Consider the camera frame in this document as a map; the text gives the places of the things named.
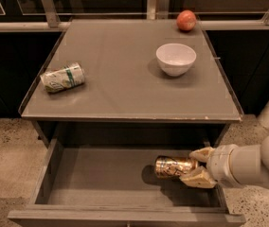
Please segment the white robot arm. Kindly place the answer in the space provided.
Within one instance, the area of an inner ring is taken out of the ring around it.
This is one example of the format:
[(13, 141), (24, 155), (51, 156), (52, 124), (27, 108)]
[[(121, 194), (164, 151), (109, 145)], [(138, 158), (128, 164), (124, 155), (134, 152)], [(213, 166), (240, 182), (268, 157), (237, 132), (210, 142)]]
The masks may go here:
[(206, 166), (198, 166), (179, 177), (187, 186), (242, 188), (256, 185), (269, 189), (269, 136), (259, 145), (201, 148), (191, 152), (189, 157)]

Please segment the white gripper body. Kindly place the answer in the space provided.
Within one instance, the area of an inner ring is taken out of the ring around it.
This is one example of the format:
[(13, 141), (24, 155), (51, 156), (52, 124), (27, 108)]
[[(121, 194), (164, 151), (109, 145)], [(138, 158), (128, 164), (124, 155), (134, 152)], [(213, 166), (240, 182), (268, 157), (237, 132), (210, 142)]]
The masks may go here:
[(231, 171), (231, 154), (238, 146), (221, 145), (215, 148), (208, 157), (206, 169), (210, 176), (221, 187), (242, 187)]

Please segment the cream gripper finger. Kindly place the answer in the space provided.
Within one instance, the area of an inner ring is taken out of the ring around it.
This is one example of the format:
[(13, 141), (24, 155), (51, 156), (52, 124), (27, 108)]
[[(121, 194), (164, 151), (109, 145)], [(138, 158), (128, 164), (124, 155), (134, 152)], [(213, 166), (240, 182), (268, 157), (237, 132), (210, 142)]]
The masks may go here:
[(217, 182), (210, 176), (208, 170), (203, 166), (198, 166), (190, 173), (181, 176), (182, 183), (189, 187), (197, 188), (213, 188)]
[(192, 151), (189, 154), (189, 157), (197, 160), (198, 162), (206, 163), (213, 152), (214, 148), (212, 147), (200, 148)]

